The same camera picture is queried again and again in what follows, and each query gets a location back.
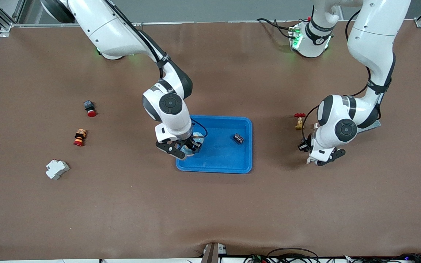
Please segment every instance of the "robotic arm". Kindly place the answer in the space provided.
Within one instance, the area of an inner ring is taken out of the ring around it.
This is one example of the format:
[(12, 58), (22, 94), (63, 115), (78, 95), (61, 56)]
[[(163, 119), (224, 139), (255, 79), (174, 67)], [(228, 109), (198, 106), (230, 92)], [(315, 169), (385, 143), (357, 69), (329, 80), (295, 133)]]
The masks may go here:
[[(339, 1), (315, 1), (318, 4), (320, 2), (330, 2), (331, 5)], [(367, 128), (379, 118), (381, 101), (391, 84), (394, 70), (395, 55), (392, 46), (409, 5), (410, 0), (363, 2), (349, 36), (348, 48), (350, 54), (371, 71), (366, 94), (361, 98), (329, 95), (319, 104), (317, 115), (320, 127), (299, 145), (300, 151), (310, 152), (307, 163), (314, 161), (317, 165), (324, 165), (343, 156), (345, 151), (337, 147), (351, 142), (357, 135), (357, 128)], [(315, 24), (323, 27), (335, 25), (338, 17), (326, 15), (326, 12), (324, 14), (322, 16), (315, 12), (311, 22), (316, 21)], [(311, 44), (308, 41), (304, 46), (305, 50), (309, 50)], [(322, 52), (314, 45), (311, 48), (316, 51), (311, 54)]]
[(63, 23), (79, 23), (103, 57), (117, 60), (131, 54), (145, 54), (159, 67), (160, 78), (142, 95), (142, 104), (155, 127), (156, 146), (180, 160), (199, 152), (204, 136), (193, 133), (184, 99), (193, 83), (142, 30), (137, 30), (110, 0), (40, 0), (43, 8)]

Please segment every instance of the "brown tabletop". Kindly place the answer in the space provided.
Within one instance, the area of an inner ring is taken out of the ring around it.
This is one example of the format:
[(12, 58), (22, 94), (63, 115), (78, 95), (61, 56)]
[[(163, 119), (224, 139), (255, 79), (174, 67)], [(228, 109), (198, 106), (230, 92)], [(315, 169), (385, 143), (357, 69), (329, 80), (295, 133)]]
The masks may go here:
[[(257, 23), (144, 27), (192, 78), (192, 114), (252, 120), (247, 175), (181, 172), (155, 148), (157, 123), (141, 103), (158, 78), (148, 57), (105, 60), (80, 28), (12, 29), (0, 40), (0, 260), (193, 257), (210, 242), (230, 254), (421, 252), (421, 29), (413, 21), (396, 38), (383, 126), (322, 168), (297, 150), (294, 113), (366, 83), (344, 25), (316, 59)], [(86, 116), (85, 100), (98, 116)], [(72, 145), (78, 128), (88, 130), (82, 148)], [(45, 175), (52, 159), (71, 167), (57, 181)]]

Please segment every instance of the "light blue flat plate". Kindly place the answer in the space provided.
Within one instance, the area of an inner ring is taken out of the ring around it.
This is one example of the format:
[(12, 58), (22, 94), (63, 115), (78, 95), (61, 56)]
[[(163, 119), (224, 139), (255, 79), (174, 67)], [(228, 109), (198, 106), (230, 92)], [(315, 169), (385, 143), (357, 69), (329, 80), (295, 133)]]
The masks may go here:
[[(253, 125), (244, 117), (192, 115), (206, 127), (207, 137), (201, 151), (186, 160), (177, 160), (177, 168), (188, 172), (247, 174), (253, 167)], [(198, 124), (194, 132), (205, 133)], [(233, 140), (235, 133), (244, 138), (242, 144)]]

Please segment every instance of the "white plastic object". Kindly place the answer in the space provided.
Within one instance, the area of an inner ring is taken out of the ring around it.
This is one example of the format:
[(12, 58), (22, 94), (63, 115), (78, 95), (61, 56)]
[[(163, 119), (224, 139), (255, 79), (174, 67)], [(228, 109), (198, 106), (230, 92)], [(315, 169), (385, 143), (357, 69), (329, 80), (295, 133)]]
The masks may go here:
[(53, 180), (58, 180), (63, 173), (69, 170), (69, 166), (66, 162), (55, 159), (47, 164), (46, 168), (48, 169), (48, 171), (45, 172), (46, 175)]

